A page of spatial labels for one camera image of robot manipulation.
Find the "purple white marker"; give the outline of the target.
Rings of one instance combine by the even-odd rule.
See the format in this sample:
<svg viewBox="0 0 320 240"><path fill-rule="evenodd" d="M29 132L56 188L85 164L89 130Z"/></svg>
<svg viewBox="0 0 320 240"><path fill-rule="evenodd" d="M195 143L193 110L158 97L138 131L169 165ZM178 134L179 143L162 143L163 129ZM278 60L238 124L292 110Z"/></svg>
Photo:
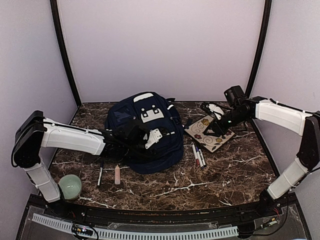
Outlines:
<svg viewBox="0 0 320 240"><path fill-rule="evenodd" d="M198 166L200 166L200 160L199 160L198 155L197 155L196 147L195 147L194 144L192 144L191 147L192 147L192 151L193 151L193 154L194 154L194 158L195 158L196 164Z"/></svg>

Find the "red capped white marker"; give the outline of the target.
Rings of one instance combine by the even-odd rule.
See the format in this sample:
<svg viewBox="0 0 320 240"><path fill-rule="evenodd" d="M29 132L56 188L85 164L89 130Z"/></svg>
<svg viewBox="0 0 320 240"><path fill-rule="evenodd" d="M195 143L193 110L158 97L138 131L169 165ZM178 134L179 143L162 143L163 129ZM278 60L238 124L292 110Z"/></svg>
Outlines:
<svg viewBox="0 0 320 240"><path fill-rule="evenodd" d="M201 159L201 156L200 156L200 152L199 152L197 147L195 148L195 155L196 155L196 159L197 159L200 167L203 169L204 165L203 165L203 162L202 162L202 159Z"/></svg>

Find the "pink translucent glue bottle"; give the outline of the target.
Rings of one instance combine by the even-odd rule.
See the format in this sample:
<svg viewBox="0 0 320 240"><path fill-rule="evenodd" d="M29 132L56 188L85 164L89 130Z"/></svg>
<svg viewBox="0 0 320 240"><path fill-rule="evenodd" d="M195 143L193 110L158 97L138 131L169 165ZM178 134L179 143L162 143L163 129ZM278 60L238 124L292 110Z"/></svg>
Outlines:
<svg viewBox="0 0 320 240"><path fill-rule="evenodd" d="M121 169L119 165L116 165L114 169L114 184L120 185L121 184Z"/></svg>

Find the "navy blue student backpack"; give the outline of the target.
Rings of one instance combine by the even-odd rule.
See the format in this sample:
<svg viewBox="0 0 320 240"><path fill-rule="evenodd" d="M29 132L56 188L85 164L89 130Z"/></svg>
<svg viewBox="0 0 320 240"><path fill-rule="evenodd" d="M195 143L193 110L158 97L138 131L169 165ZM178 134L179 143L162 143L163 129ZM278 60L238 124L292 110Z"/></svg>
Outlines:
<svg viewBox="0 0 320 240"><path fill-rule="evenodd" d="M172 167L184 156L184 126L173 101L147 91L121 100L112 106L104 127L124 125L129 119L140 120L151 135L146 148L155 155L129 155L125 163L135 172L147 175Z"/></svg>

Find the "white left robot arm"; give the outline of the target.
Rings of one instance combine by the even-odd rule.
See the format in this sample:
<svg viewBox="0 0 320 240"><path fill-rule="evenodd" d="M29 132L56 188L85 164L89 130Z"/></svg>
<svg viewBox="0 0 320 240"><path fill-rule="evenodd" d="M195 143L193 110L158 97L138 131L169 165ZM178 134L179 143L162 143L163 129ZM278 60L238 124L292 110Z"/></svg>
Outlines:
<svg viewBox="0 0 320 240"><path fill-rule="evenodd" d="M153 154L146 147L151 141L151 134L136 121L124 129L88 129L52 120L36 110L15 133L11 165L25 171L58 217L67 218L71 208L63 201L63 191L44 163L42 151L69 150L102 158L133 154L139 160L150 160Z"/></svg>

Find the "black whiteboard marker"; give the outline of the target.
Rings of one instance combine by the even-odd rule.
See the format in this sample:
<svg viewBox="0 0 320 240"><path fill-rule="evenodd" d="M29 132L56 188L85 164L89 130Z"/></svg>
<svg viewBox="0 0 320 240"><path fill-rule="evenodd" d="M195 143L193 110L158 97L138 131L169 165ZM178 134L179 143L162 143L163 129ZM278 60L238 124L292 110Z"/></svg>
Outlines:
<svg viewBox="0 0 320 240"><path fill-rule="evenodd" d="M204 167L204 168L207 167L206 162L205 162L205 159L204 159L204 156L203 156L203 153L202 153L202 151L201 151L200 148L198 148L198 153L199 153L199 155L200 155L200 159L201 159L201 161L202 161L203 167Z"/></svg>

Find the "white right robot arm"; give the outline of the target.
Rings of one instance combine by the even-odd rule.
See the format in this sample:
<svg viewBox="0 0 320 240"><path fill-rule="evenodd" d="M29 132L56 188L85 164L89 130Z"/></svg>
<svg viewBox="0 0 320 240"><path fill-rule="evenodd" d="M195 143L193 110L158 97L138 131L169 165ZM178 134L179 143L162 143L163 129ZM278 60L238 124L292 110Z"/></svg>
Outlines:
<svg viewBox="0 0 320 240"><path fill-rule="evenodd" d="M240 123L256 121L274 156L289 154L292 157L292 160L276 163L282 167L282 173L261 194L263 200L255 205L255 213L266 217L275 208L274 200L320 169L320 113L293 108L261 96L235 99L225 113L221 112L222 108L213 102L201 105L202 110L213 115L205 135L222 137Z"/></svg>

